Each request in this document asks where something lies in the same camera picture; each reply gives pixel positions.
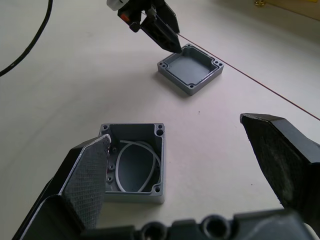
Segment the corner screw hole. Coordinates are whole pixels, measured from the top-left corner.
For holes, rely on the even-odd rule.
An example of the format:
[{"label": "corner screw hole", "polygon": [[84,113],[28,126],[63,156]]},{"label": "corner screw hole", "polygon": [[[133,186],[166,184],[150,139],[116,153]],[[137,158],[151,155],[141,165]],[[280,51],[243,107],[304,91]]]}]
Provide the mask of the corner screw hole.
[{"label": "corner screw hole", "polygon": [[164,134],[164,131],[162,131],[161,129],[159,129],[158,131],[156,131],[156,134],[158,136],[162,136]]}]

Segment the white robot part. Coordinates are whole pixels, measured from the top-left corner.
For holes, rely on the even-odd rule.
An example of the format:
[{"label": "white robot part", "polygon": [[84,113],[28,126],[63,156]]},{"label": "white robot part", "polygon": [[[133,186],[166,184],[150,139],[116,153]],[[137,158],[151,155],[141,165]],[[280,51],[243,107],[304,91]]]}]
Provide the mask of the white robot part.
[{"label": "white robot part", "polygon": [[129,2],[129,0],[106,0],[106,4],[109,8],[111,8],[113,11],[118,11],[121,9],[126,3]]}]

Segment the black cable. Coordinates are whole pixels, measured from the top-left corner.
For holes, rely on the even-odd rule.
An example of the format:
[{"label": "black cable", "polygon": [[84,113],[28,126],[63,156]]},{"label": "black cable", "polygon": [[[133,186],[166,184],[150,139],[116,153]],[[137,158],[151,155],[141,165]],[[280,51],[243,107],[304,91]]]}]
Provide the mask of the black cable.
[{"label": "black cable", "polygon": [[28,53],[31,51],[31,49],[35,46],[36,42],[40,38],[42,32],[44,31],[44,29],[45,29],[45,27],[46,27],[46,25],[47,25],[47,23],[49,21],[51,10],[52,10],[52,5],[53,5],[53,0],[48,0],[48,7],[47,7],[47,10],[46,10],[46,14],[45,14],[44,20],[43,20],[39,30],[36,32],[36,35],[34,36],[32,41],[30,42],[29,46],[24,50],[24,52],[13,63],[11,63],[5,69],[0,71],[0,77],[5,75],[6,73],[8,73],[15,66],[17,66],[28,55]]}]

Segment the textured gripper pad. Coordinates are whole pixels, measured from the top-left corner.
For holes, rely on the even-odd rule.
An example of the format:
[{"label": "textured gripper pad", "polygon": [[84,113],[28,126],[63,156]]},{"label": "textured gripper pad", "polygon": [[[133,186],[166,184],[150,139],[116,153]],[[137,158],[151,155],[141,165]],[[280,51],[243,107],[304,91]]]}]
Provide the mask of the textured gripper pad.
[{"label": "textured gripper pad", "polygon": [[86,229],[95,228],[103,204],[110,143],[103,135],[82,149],[62,193]]},{"label": "textured gripper pad", "polygon": [[297,209],[302,201],[309,161],[274,126],[273,121],[285,121],[290,125],[280,117],[241,115],[241,123],[265,178],[284,207]]}]

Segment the metal enclosure box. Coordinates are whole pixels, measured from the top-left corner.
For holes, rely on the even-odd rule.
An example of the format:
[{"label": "metal enclosure box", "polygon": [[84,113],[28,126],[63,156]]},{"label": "metal enclosure box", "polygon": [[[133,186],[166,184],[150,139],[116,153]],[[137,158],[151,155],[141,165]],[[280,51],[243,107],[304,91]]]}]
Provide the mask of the metal enclosure box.
[{"label": "metal enclosure box", "polygon": [[224,64],[191,44],[158,64],[158,71],[179,88],[192,96],[220,75]]},{"label": "metal enclosure box", "polygon": [[[158,203],[165,201],[165,125],[163,123],[106,123],[102,124],[99,136],[109,134],[107,177],[105,183],[106,202]],[[149,144],[160,159],[142,192],[143,186],[153,165],[153,154],[140,146],[131,145],[121,155],[118,179],[126,192],[120,190],[116,181],[116,162],[121,150],[127,145],[120,141],[145,142]]]}]

